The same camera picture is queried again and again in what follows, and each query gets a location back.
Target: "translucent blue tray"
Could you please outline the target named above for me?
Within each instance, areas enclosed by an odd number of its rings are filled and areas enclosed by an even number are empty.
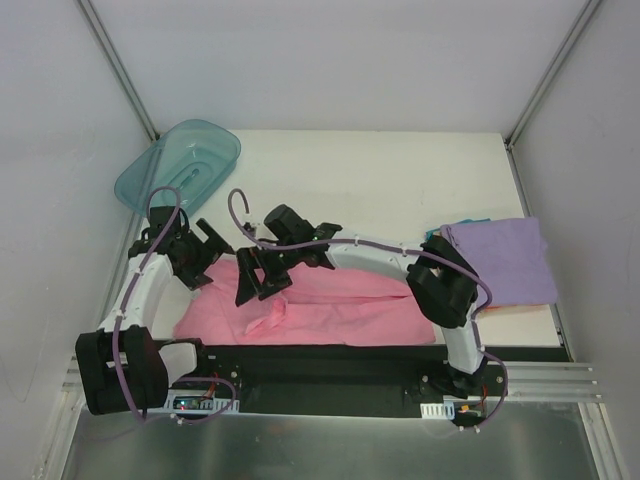
[[[149,193],[168,185],[180,191],[181,207],[192,216],[233,171],[239,155],[240,141],[231,132],[204,120],[186,120],[140,155],[118,177],[114,191],[127,207],[146,216]],[[175,195],[159,192],[151,205],[175,205]]]

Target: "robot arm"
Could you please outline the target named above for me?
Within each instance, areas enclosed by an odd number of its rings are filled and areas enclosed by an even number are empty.
[[[421,312],[442,328],[448,350],[445,378],[430,378],[430,383],[444,394],[466,398],[478,384],[486,359],[480,351],[473,324],[469,318],[477,298],[477,285],[467,276],[419,255],[409,255],[358,245],[367,240],[396,247],[395,250],[423,250],[444,258],[473,273],[473,268],[444,238],[432,236],[425,244],[403,245],[379,241],[343,229],[340,225],[322,223],[313,227],[290,207],[280,205],[266,218],[265,226],[276,236],[277,245],[297,245],[314,240],[344,240],[276,251],[258,247],[236,252],[240,279],[236,305],[254,296],[260,300],[292,284],[287,270],[304,262],[311,267],[355,268],[406,282]],[[259,280],[255,270],[262,270]]]
[[[87,406],[94,415],[128,409],[113,367],[111,341],[116,318],[122,316],[120,305],[127,295],[134,274],[143,258],[167,224],[173,207],[151,209],[150,227],[129,249],[129,267],[114,308],[98,327],[76,341],[76,357]],[[190,290],[211,282],[204,271],[222,253],[233,253],[229,245],[200,219],[198,227],[206,234],[202,242],[190,230],[186,215],[178,217],[158,245],[130,292],[126,315],[122,321],[119,346],[127,384],[136,405],[142,409],[164,405],[169,386],[178,378],[206,363],[202,342],[198,339],[158,344],[150,331],[165,288],[175,275]]]

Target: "metal frame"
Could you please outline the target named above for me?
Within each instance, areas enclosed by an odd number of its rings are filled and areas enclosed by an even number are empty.
[[[580,403],[578,408],[600,478],[603,480],[630,479],[620,456],[620,448],[612,435],[605,404]]]
[[[92,1],[75,1],[95,35],[142,128],[151,141],[157,140],[159,134],[154,123],[144,107]],[[604,0],[585,1],[576,20],[563,39],[562,44],[518,118],[516,125],[505,141],[514,182],[526,215],[531,213],[531,208],[518,173],[517,162],[513,157],[513,147],[552,87],[553,81],[567,62],[577,41],[603,3]],[[135,214],[129,218],[127,232],[120,245],[120,260],[114,269],[109,293],[102,306],[102,313],[109,309],[114,296],[117,295],[118,288],[122,284],[124,266],[126,265],[126,248],[131,243],[131,240],[137,236],[141,221],[142,219]],[[568,339],[559,321],[559,314],[555,306],[552,313],[559,335],[564,338],[565,348],[570,355],[570,342],[567,341]],[[55,479],[59,478],[62,473],[64,460],[68,454],[73,430],[83,403],[77,365],[74,368],[74,362],[75,359],[72,359],[72,366],[69,369],[63,387],[58,416],[48,432],[50,441],[45,442],[48,448],[39,459],[34,478]],[[508,362],[507,365],[510,376],[508,401],[578,403],[599,475],[603,479],[628,478],[628,473],[624,471],[617,444],[611,433],[596,373],[590,365],[566,362]]]
[[[133,86],[133,82],[131,81],[131,78],[129,78],[129,74],[122,63],[107,30],[104,28],[104,24],[102,23],[102,20],[100,20],[100,16],[98,15],[96,8],[93,6],[93,2],[91,0],[76,0],[76,3],[78,4],[78,7],[80,7],[89,28],[95,35],[100,49],[104,53],[109,66],[116,76],[118,83],[122,87],[125,97],[127,97],[129,104],[133,108],[133,111],[135,112],[136,117],[138,117],[138,120],[149,137],[149,140],[152,142],[157,140],[160,138],[160,134],[156,130],[147,109],[144,107],[140,95],[138,95],[136,88]]]
[[[583,5],[582,10],[580,10],[580,13],[571,25],[569,32],[562,40],[562,43],[553,56],[551,63],[547,67],[547,70],[542,75],[542,78],[538,82],[538,85],[536,85],[536,88],[529,98],[527,105],[524,107],[524,110],[520,114],[515,127],[513,127],[513,130],[507,136],[506,144],[508,150],[511,150],[513,148],[513,146],[522,135],[522,132],[529,124],[529,121],[537,111],[540,103],[549,92],[553,81],[558,76],[563,65],[571,55],[571,52],[578,43],[578,40],[580,40],[582,34],[591,24],[594,15],[603,3],[604,0],[587,0]]]

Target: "folded towel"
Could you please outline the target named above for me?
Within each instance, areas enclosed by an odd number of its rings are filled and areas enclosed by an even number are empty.
[[[537,218],[443,225],[441,232],[489,285],[493,306],[557,300],[556,285],[544,258],[547,244]],[[479,288],[479,304],[486,298]]]
[[[298,265],[293,285],[235,306],[238,266],[220,259],[174,328],[175,338],[199,337],[207,345],[423,345],[433,325],[397,280],[359,270]]]

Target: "wire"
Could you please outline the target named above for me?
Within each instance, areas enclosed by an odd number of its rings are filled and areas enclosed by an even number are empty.
[[[242,202],[244,203],[245,213],[247,214],[251,213],[249,209],[249,201],[247,200],[247,196],[245,195],[245,193],[239,188],[234,188],[233,190],[231,190],[231,192],[229,192],[229,196],[227,197],[227,206],[229,208],[229,214],[231,215],[231,219],[233,220],[233,223],[236,224],[236,227],[238,227],[238,229],[242,232],[242,234],[245,237],[247,237],[249,240],[251,240],[252,243],[254,243],[259,247],[262,247],[267,250],[287,251],[287,250],[297,250],[299,248],[317,247],[319,245],[337,245],[337,244],[355,245],[356,244],[356,240],[349,239],[349,238],[329,238],[325,240],[312,240],[310,242],[296,243],[295,245],[273,245],[271,243],[262,242],[259,239],[257,239],[255,236],[253,236],[251,233],[247,232],[246,229],[242,226],[242,223],[240,222],[240,220],[238,219],[238,216],[236,215],[233,209],[233,197],[236,193],[239,194],[242,198]],[[493,300],[493,294],[491,293],[491,289],[482,279],[480,279],[477,275],[470,272],[466,268],[463,268],[460,265],[450,260],[447,260],[446,258],[442,258],[438,255],[434,255],[433,253],[429,253],[429,252],[424,252],[422,250],[403,249],[400,247],[393,247],[391,245],[385,245],[383,243],[374,242],[372,240],[358,239],[357,245],[373,247],[379,250],[384,250],[386,252],[401,253],[403,255],[418,255],[420,257],[426,257],[430,260],[438,262],[439,264],[444,265],[445,267],[449,267],[452,270],[455,270],[456,272],[461,273],[462,275],[465,275],[466,277],[470,278],[475,283],[480,285],[480,287],[485,291],[487,295],[487,299],[485,300],[485,302],[482,305],[480,305],[478,308],[476,308],[471,314],[472,319],[475,319],[476,316],[485,308],[487,308],[491,304],[491,301]]]
[[[496,357],[495,355],[492,355],[492,354],[490,354],[488,352],[482,352],[482,353],[489,360],[491,360],[492,362],[496,362],[498,365],[500,365],[500,367],[502,368],[502,374],[504,375],[503,376],[502,395],[500,395],[500,399],[498,400],[498,403],[496,404],[494,409],[491,411],[491,413],[489,415],[487,415],[487,418],[485,418],[482,421],[482,423],[480,424],[480,426],[486,426],[487,422],[491,421],[492,418],[495,418],[496,414],[502,408],[502,405],[504,405],[504,401],[507,398],[507,394],[509,393],[509,373],[507,372],[507,366],[498,357]]]
[[[111,351],[113,354],[113,363],[115,366],[115,370],[116,370],[116,375],[118,377],[118,382],[120,383],[120,388],[122,389],[122,394],[124,395],[125,401],[127,402],[127,406],[129,407],[129,410],[131,410],[131,413],[133,414],[133,417],[136,419],[136,421],[140,424],[144,424],[146,421],[146,412],[145,414],[142,414],[138,411],[138,407],[133,399],[133,395],[131,394],[131,390],[129,389],[129,385],[127,384],[127,378],[125,376],[124,373],[124,369],[122,367],[122,362],[120,360],[120,346],[118,344],[118,340],[120,337],[120,328],[122,327],[122,321],[125,318],[126,315],[126,309],[127,309],[127,305],[129,303],[129,300],[131,298],[131,295],[133,294],[133,291],[136,287],[136,284],[138,283],[138,279],[140,278],[140,276],[142,275],[142,271],[144,270],[145,266],[147,265],[147,263],[149,262],[149,259],[151,258],[151,255],[156,251],[156,249],[158,248],[158,245],[160,245],[160,242],[162,242],[162,240],[164,239],[164,237],[167,235],[167,232],[169,231],[169,229],[171,228],[173,222],[175,221],[176,217],[178,216],[179,212],[180,212],[180,192],[173,187],[169,187],[169,186],[163,186],[163,187],[158,187],[156,189],[154,189],[151,194],[149,195],[149,199],[147,200],[147,217],[150,218],[151,217],[151,200],[153,199],[154,195],[156,195],[158,192],[163,191],[163,190],[168,190],[174,193],[174,195],[176,196],[176,205],[173,209],[173,212],[171,212],[171,216],[169,217],[169,220],[167,221],[166,225],[164,226],[164,228],[162,229],[162,231],[160,232],[160,234],[158,235],[158,237],[153,241],[153,243],[151,244],[151,247],[149,248],[149,251],[145,254],[145,256],[143,257],[142,261],[140,262],[140,265],[138,267],[138,269],[136,270],[136,272],[134,272],[133,277],[131,278],[131,281],[129,282],[129,285],[127,286],[127,289],[124,292],[124,295],[122,296],[122,302],[120,303],[120,311],[118,312],[118,314],[116,315],[116,319],[115,319],[115,324],[113,327],[113,336],[111,339]],[[209,415],[208,417],[202,419],[202,420],[207,420],[209,418],[215,418],[218,415],[220,415],[222,412],[224,412],[225,410],[229,409],[231,407],[231,405],[233,404],[233,402],[236,400],[236,389],[233,386],[233,384],[225,379],[222,378],[200,378],[198,377],[199,380],[198,381],[204,381],[204,382],[213,382],[213,383],[218,383],[218,384],[223,384],[227,387],[229,387],[229,389],[231,390],[231,396],[232,396],[232,400],[231,402],[229,402],[227,405],[225,405],[223,408],[221,408],[220,410],[218,410],[215,413],[212,413],[211,415]],[[179,382],[183,382],[186,381],[184,379],[180,379],[178,380]],[[197,424],[197,423],[202,423],[202,421],[191,421],[191,422],[186,422],[189,424]]]
[[[426,257],[426,258],[428,258],[430,260],[438,262],[441,265],[444,265],[445,267],[449,267],[452,270],[455,270],[456,272],[461,273],[462,275],[465,275],[469,279],[473,280],[476,284],[478,284],[485,291],[485,294],[487,295],[487,299],[485,300],[485,302],[482,305],[480,305],[479,307],[477,307],[471,313],[471,323],[472,323],[472,326],[473,326],[473,329],[474,329],[474,335],[475,335],[476,339],[480,338],[479,332],[478,332],[478,326],[476,324],[476,317],[478,316],[478,314],[480,312],[482,312],[484,309],[486,309],[491,304],[491,302],[493,300],[493,294],[491,293],[491,289],[489,288],[489,286],[482,279],[480,279],[477,275],[475,275],[473,272],[470,272],[466,268],[463,268],[460,265],[447,260],[446,258],[442,258],[442,257],[440,257],[438,255],[434,255],[433,253],[425,252],[425,251],[422,251],[422,250],[403,249],[403,248],[399,248],[399,247],[393,247],[391,245],[385,245],[385,244],[374,242],[374,241],[371,241],[371,240],[363,240],[363,239],[352,240],[352,239],[348,239],[348,238],[330,238],[330,239],[326,239],[326,240],[313,240],[313,241],[310,241],[310,242],[302,242],[302,243],[297,243],[295,245],[273,245],[271,243],[262,242],[259,239],[257,239],[255,236],[253,236],[250,232],[248,232],[242,226],[242,223],[238,219],[238,216],[236,215],[235,210],[233,209],[233,197],[236,194],[240,195],[240,197],[242,198],[242,203],[244,204],[245,213],[246,214],[251,213],[251,210],[249,208],[249,200],[247,199],[247,196],[242,191],[242,189],[240,189],[240,188],[232,189],[229,192],[229,196],[227,197],[227,207],[229,209],[229,214],[231,215],[231,219],[233,220],[233,223],[235,223],[236,227],[238,227],[238,229],[242,232],[242,234],[245,237],[247,237],[252,243],[254,243],[255,245],[257,245],[259,247],[262,247],[264,249],[275,250],[275,251],[287,251],[287,250],[296,250],[296,249],[299,249],[299,248],[316,247],[316,246],[319,246],[319,245],[337,245],[337,244],[364,245],[364,246],[367,246],[367,247],[378,248],[378,249],[384,250],[386,252],[393,252],[393,253],[401,253],[403,255],[417,255],[417,256],[420,256],[420,257]],[[498,400],[498,404],[496,405],[496,407],[487,416],[487,418],[485,418],[485,420],[481,423],[481,425],[484,425],[489,420],[494,418],[496,413],[502,408],[502,405],[504,404],[504,400],[505,400],[505,398],[507,396],[507,392],[508,392],[509,378],[508,378],[508,374],[507,374],[507,367],[506,367],[506,365],[504,364],[504,362],[502,360],[500,360],[498,357],[496,357],[496,356],[494,356],[494,355],[492,355],[490,353],[485,352],[484,350],[481,350],[481,353],[488,360],[496,362],[498,365],[500,365],[502,367],[503,374],[504,374],[504,389],[502,391],[502,395],[501,395],[500,399]]]
[[[213,376],[215,378],[218,378],[218,374],[215,372],[213,372]],[[215,391],[216,391],[216,383],[212,382],[209,389],[206,392],[204,392],[202,397],[200,397],[200,400],[210,400],[213,397],[213,394],[215,393]]]

